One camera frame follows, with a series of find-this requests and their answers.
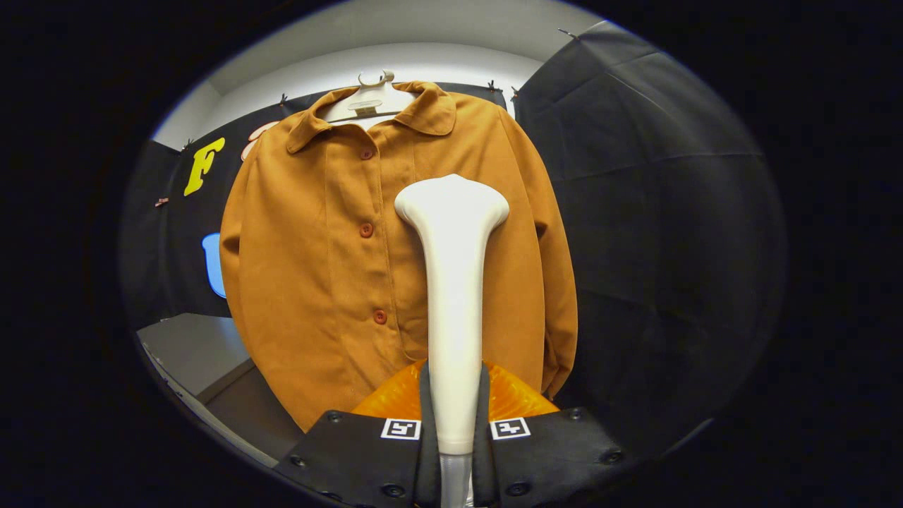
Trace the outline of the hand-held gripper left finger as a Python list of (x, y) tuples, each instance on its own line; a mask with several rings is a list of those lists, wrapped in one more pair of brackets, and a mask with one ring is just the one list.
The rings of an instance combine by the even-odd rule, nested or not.
[(360, 409), (326, 411), (275, 471), (326, 507), (437, 507), (438, 447), (427, 366), (397, 373)]

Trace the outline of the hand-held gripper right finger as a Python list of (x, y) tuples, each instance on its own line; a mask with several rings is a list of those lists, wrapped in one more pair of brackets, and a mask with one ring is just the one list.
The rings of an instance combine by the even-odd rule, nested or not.
[(588, 409), (560, 411), (490, 361), (473, 444), (477, 506), (583, 507), (629, 470), (629, 451)]

